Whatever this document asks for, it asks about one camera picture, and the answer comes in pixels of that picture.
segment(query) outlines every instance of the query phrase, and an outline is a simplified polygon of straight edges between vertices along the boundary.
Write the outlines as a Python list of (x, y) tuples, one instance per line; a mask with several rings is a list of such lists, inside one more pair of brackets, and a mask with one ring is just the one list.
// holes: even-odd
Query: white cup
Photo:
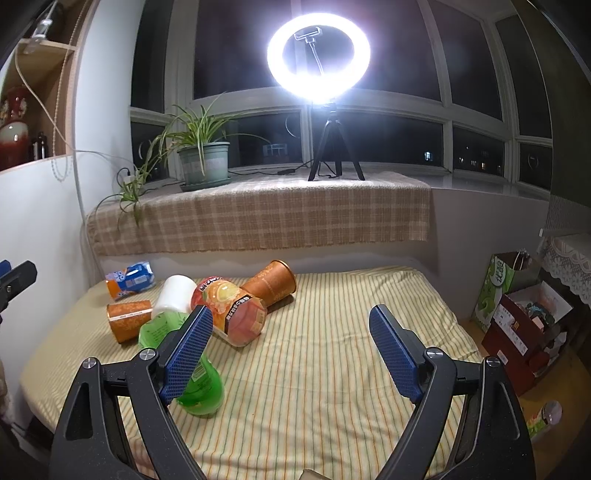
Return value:
[(191, 313), (191, 298), (197, 284), (184, 275), (168, 277), (152, 309), (152, 318), (162, 312)]

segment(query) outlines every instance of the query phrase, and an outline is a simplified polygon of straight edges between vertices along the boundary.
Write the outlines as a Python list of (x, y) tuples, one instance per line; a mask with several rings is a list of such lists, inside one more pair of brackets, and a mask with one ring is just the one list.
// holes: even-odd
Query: spider plant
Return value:
[(182, 150), (188, 147), (197, 147), (199, 150), (199, 161), (201, 172), (205, 175), (205, 152), (204, 145), (225, 140), (234, 135), (245, 135), (259, 138), (267, 143), (266, 138), (259, 135), (247, 133), (226, 133), (228, 123), (234, 121), (238, 115), (210, 114), (213, 104), (222, 96), (221, 93), (209, 104), (207, 108), (200, 106), (199, 114), (190, 108), (174, 105), (180, 113), (171, 115), (172, 119), (164, 128), (164, 131), (157, 136), (150, 144), (147, 159), (152, 157), (158, 161), (165, 158), (169, 153)]
[[(119, 197), (119, 208), (121, 213), (118, 219), (118, 226), (121, 216), (124, 213), (128, 213), (130, 208), (133, 208), (135, 223), (139, 226), (141, 221), (141, 211), (138, 209), (138, 203), (139, 198), (146, 192), (144, 189), (146, 181), (158, 163), (166, 161), (170, 153), (187, 147), (197, 147), (199, 149), (201, 171), (203, 175), (205, 175), (204, 145), (233, 135), (247, 135), (268, 142), (266, 138), (259, 137), (258, 135), (245, 133), (227, 134), (225, 127), (229, 122), (233, 121), (237, 115), (209, 114), (212, 105), (221, 95), (222, 94), (218, 95), (207, 108), (202, 105), (200, 115), (196, 114), (190, 108), (174, 105), (180, 113), (177, 115), (169, 115), (171, 118), (170, 122), (164, 127), (163, 132), (150, 142), (144, 164), (135, 169), (134, 177), (131, 181), (124, 183), (119, 183), (118, 181), (119, 186), (121, 187), (121, 192), (109, 195), (102, 199), (94, 210), (95, 214), (104, 201), (113, 197)], [(179, 131), (176, 129), (177, 127), (183, 127), (183, 130)], [(122, 170), (125, 169), (122, 168), (117, 172), (117, 179), (119, 179), (119, 174)]]

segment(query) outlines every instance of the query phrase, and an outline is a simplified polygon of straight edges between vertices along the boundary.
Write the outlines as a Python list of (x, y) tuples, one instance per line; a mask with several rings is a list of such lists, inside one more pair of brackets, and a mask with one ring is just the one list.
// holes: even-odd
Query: blue gripper pad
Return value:
[(160, 391), (160, 399), (165, 405), (170, 405), (174, 398), (178, 398), (183, 394), (212, 335), (212, 331), (212, 312), (204, 307), (193, 326), (179, 342), (165, 367), (164, 386)]
[(419, 402), (423, 397), (423, 391), (418, 383), (418, 366), (377, 306), (369, 312), (369, 331), (398, 393), (413, 403)]
[(10, 262), (8, 260), (3, 260), (0, 262), (0, 277), (3, 277), (11, 270), (12, 267), (10, 266)]

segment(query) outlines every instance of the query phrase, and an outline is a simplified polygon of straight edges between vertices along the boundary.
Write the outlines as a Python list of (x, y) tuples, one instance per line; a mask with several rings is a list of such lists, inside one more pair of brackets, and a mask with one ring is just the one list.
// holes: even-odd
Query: mattress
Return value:
[[(401, 397), (368, 329), (368, 313), (387, 305), (426, 346), (481, 361), (473, 340), (418, 271), (406, 267), (297, 275), (295, 301), (269, 314), (262, 335), (243, 349), (211, 338), (207, 355), (226, 398), (217, 413), (170, 412), (210, 480), (297, 479), (309, 468), (334, 480), (374, 479), (413, 410)], [(241, 283), (243, 279), (233, 279)], [(161, 286), (129, 301), (158, 296)], [(21, 377), (33, 413), (55, 430), (70, 384), (88, 356), (102, 363), (132, 358), (136, 344), (111, 334), (103, 283), (59, 321)], [(462, 410), (454, 397), (429, 474), (443, 470)], [(153, 475), (129, 399), (120, 399), (138, 469)]]

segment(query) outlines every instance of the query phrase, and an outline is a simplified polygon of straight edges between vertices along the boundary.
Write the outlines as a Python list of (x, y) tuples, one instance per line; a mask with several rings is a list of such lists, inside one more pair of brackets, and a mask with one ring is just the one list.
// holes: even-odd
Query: red box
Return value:
[(505, 365), (507, 376), (517, 395), (522, 395), (533, 387), (536, 372), (549, 364), (550, 356), (544, 348), (560, 329), (550, 328), (543, 332), (516, 301), (543, 301), (540, 299), (544, 296), (551, 297), (554, 302), (556, 308), (552, 310), (552, 314), (558, 323), (571, 307), (547, 284), (539, 284), (511, 294), (513, 298), (503, 295), (491, 326), (482, 340), (486, 351), (497, 356)]

